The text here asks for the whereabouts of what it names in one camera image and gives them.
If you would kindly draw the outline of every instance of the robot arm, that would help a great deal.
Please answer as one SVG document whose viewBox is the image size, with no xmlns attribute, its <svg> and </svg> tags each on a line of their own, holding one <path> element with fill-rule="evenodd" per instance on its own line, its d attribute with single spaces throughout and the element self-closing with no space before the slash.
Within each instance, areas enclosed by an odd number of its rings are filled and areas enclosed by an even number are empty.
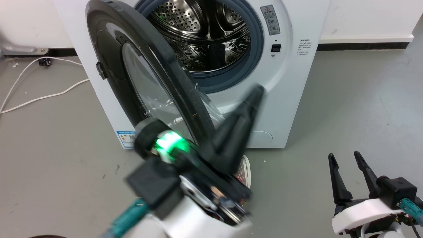
<svg viewBox="0 0 423 238">
<path fill-rule="evenodd" d="M 399 225 L 404 223 L 413 226 L 418 236 L 414 226 L 423 225 L 423 202 L 416 196 L 417 188 L 402 177 L 378 178 L 358 151 L 354 152 L 354 157 L 365 177 L 369 198 L 352 199 L 339 174 L 334 155 L 329 154 L 333 199 L 336 204 L 332 218 L 333 231 L 352 238 L 364 238 L 365 234 L 376 232 L 382 232 L 378 238 L 403 238 Z"/>
<path fill-rule="evenodd" d="M 241 206 L 251 190 L 232 174 L 238 169 L 264 88 L 245 100 L 197 147 L 160 120 L 148 118 L 135 128 L 134 149 L 146 161 L 127 177 L 140 197 L 104 237 L 241 238 L 250 233 Z"/>
</svg>

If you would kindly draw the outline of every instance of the concrete floor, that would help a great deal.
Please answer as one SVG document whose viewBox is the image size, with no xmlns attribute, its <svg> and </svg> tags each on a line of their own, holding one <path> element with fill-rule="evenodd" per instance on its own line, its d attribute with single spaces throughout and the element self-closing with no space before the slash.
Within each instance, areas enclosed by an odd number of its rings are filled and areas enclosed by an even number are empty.
<svg viewBox="0 0 423 238">
<path fill-rule="evenodd" d="M 335 237 L 331 152 L 354 198 L 368 195 L 355 150 L 377 175 L 403 176 L 422 197 L 422 22 L 413 34 L 406 50 L 317 52 L 287 147 L 246 153 L 251 237 Z M 30 61 L 0 64 L 1 102 Z M 66 62 L 31 67 L 6 108 L 83 79 L 83 69 Z M 123 178 L 142 163 L 121 148 L 90 83 L 2 115 L 0 151 L 5 238 L 98 237 L 134 199 Z M 404 233 L 414 237 L 409 227 Z"/>
</svg>

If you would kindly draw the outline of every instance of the wall trim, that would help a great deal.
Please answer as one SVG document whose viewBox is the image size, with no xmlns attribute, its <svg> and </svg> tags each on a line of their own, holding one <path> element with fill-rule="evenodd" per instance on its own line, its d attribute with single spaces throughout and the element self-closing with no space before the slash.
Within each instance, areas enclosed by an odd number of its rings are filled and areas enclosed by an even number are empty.
<svg viewBox="0 0 423 238">
<path fill-rule="evenodd" d="M 406 37 L 382 37 L 382 38 L 331 38 L 321 37 L 319 44 L 344 44 L 344 43 L 389 43 L 389 42 L 412 42 L 413 34 Z"/>
<path fill-rule="evenodd" d="M 410 41 L 402 42 L 358 42 L 358 43 L 322 43 L 318 44 L 317 51 L 329 50 L 403 50 Z M 78 56 L 74 48 L 53 48 L 44 55 L 4 55 L 6 58 L 39 58 L 43 56 L 69 57 Z"/>
</svg>

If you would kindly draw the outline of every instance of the green light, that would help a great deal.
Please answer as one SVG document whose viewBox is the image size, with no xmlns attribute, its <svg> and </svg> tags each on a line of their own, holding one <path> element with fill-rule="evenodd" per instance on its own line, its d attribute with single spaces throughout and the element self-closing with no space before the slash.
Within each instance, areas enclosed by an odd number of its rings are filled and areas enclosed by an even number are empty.
<svg viewBox="0 0 423 238">
<path fill-rule="evenodd" d="M 156 145 L 165 152 L 170 153 L 179 142 L 185 141 L 178 133 L 171 131 L 157 139 Z"/>
<path fill-rule="evenodd" d="M 185 152 L 190 152 L 191 146 L 189 143 L 187 143 L 186 140 L 182 140 L 182 141 L 179 141 L 179 143 L 175 145 L 175 148 L 181 149 Z"/>
</svg>

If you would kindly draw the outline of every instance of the washing machine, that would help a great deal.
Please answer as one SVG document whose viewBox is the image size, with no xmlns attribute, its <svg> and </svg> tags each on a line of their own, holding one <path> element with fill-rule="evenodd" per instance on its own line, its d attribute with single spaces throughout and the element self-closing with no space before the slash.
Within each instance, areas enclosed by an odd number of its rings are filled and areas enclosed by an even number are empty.
<svg viewBox="0 0 423 238">
<path fill-rule="evenodd" d="M 55 0 L 123 148 L 161 119 L 201 144 L 254 84 L 249 147 L 285 147 L 330 0 Z"/>
</svg>

